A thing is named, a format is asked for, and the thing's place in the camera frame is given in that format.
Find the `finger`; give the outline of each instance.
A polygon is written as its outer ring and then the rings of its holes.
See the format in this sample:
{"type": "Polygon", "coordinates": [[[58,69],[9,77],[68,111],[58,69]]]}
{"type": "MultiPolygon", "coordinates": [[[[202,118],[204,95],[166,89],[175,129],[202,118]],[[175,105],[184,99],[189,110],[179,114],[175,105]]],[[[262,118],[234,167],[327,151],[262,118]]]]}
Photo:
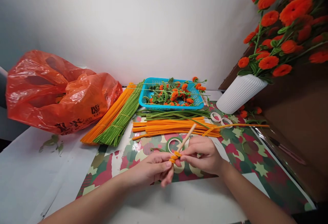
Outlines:
{"type": "Polygon", "coordinates": [[[163,163],[153,163],[148,165],[149,165],[148,176],[151,177],[154,176],[155,174],[167,171],[172,166],[172,163],[170,161],[167,161],[163,163]]]}
{"type": "Polygon", "coordinates": [[[173,175],[174,175],[174,167],[172,166],[168,171],[165,179],[163,179],[163,181],[161,182],[161,186],[166,187],[168,184],[170,184],[172,182],[173,175]]]}
{"type": "Polygon", "coordinates": [[[147,157],[148,163],[161,163],[168,161],[171,158],[172,154],[169,152],[157,152],[152,153],[147,157]]]}
{"type": "Polygon", "coordinates": [[[176,159],[175,160],[175,165],[178,166],[179,168],[181,168],[181,162],[180,162],[180,159],[176,159]]]}
{"type": "Polygon", "coordinates": [[[196,143],[190,145],[187,149],[181,152],[181,155],[191,155],[194,153],[204,153],[208,154],[210,151],[208,151],[209,148],[206,146],[205,143],[196,143]]]}
{"type": "Polygon", "coordinates": [[[191,157],[191,156],[181,156],[180,160],[183,162],[188,162],[194,168],[199,168],[199,166],[201,164],[201,159],[198,159],[196,157],[191,157]]]}

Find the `camouflage mat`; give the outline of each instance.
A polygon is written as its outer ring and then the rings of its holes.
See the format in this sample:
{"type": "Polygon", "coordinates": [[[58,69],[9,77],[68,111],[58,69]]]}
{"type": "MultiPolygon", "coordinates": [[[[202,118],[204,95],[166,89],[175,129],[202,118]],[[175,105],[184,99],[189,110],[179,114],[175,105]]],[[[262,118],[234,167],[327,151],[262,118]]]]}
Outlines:
{"type": "MultiPolygon", "coordinates": [[[[215,102],[212,101],[211,103],[214,105],[214,107],[210,108],[211,111],[223,115],[216,108],[215,102]]],[[[233,115],[223,115],[222,117],[227,117],[235,123],[244,123],[244,119],[236,113],[233,115]]],[[[134,119],[137,122],[141,121],[141,118],[138,116],[134,117],[134,119]]],[[[183,139],[186,136],[186,134],[167,134],[133,141],[132,138],[138,135],[140,134],[134,134],[133,132],[130,134],[130,141],[123,152],[120,173],[128,170],[150,155],[152,153],[151,148],[165,150],[166,143],[170,138],[178,137],[183,139]]],[[[295,214],[312,210],[305,196],[282,170],[250,128],[234,127],[231,129],[222,129],[221,135],[222,137],[218,138],[218,140],[225,148],[231,164],[240,173],[256,173],[270,198],[287,213],[295,214]]],[[[170,149],[174,150],[177,148],[176,146],[177,143],[172,143],[170,149]]],[[[111,154],[106,153],[106,151],[107,145],[101,145],[99,147],[77,198],[112,178],[112,158],[113,156],[117,157],[119,151],[111,154]]],[[[215,176],[183,162],[181,168],[175,166],[173,182],[210,177],[215,176]]]]}

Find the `wooden stick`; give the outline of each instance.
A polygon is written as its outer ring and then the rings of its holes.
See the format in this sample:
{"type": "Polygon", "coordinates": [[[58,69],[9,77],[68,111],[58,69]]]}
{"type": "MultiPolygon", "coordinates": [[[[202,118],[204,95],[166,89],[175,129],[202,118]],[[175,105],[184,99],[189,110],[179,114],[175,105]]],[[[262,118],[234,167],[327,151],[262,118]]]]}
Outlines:
{"type": "Polygon", "coordinates": [[[180,147],[177,149],[177,152],[180,152],[182,150],[182,147],[185,145],[186,141],[189,139],[189,136],[191,135],[191,133],[193,132],[193,130],[195,129],[195,127],[197,126],[197,124],[195,123],[194,125],[192,125],[191,129],[189,130],[189,132],[187,133],[187,136],[184,138],[184,140],[182,141],[182,144],[180,145],[180,147]]]}

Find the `white tape roll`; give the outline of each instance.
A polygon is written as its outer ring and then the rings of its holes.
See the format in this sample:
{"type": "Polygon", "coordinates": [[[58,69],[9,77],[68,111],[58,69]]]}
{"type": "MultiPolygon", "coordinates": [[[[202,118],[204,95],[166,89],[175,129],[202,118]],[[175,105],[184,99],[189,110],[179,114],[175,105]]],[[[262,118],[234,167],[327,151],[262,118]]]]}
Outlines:
{"type": "Polygon", "coordinates": [[[216,112],[212,112],[211,113],[211,119],[214,121],[214,122],[220,122],[222,120],[221,116],[216,113],[216,112]]]}
{"type": "Polygon", "coordinates": [[[222,126],[224,126],[224,125],[226,125],[226,124],[224,124],[224,122],[223,121],[226,121],[226,122],[228,122],[229,124],[232,124],[232,121],[230,121],[228,118],[222,118],[222,120],[221,120],[221,125],[222,126]]]}

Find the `flower stem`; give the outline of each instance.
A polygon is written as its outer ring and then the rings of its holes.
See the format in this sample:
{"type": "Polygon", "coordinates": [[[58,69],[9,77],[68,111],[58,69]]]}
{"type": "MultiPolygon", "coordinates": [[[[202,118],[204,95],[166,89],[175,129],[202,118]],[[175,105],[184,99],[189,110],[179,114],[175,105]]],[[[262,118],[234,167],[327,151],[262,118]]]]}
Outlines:
{"type": "Polygon", "coordinates": [[[261,30],[262,30],[261,22],[262,22],[263,13],[264,13],[264,11],[261,12],[261,17],[260,17],[260,22],[259,22],[259,32],[257,33],[257,40],[256,40],[255,49],[254,49],[254,54],[256,54],[256,49],[257,49],[257,46],[259,45],[260,34],[261,34],[261,30]]]}

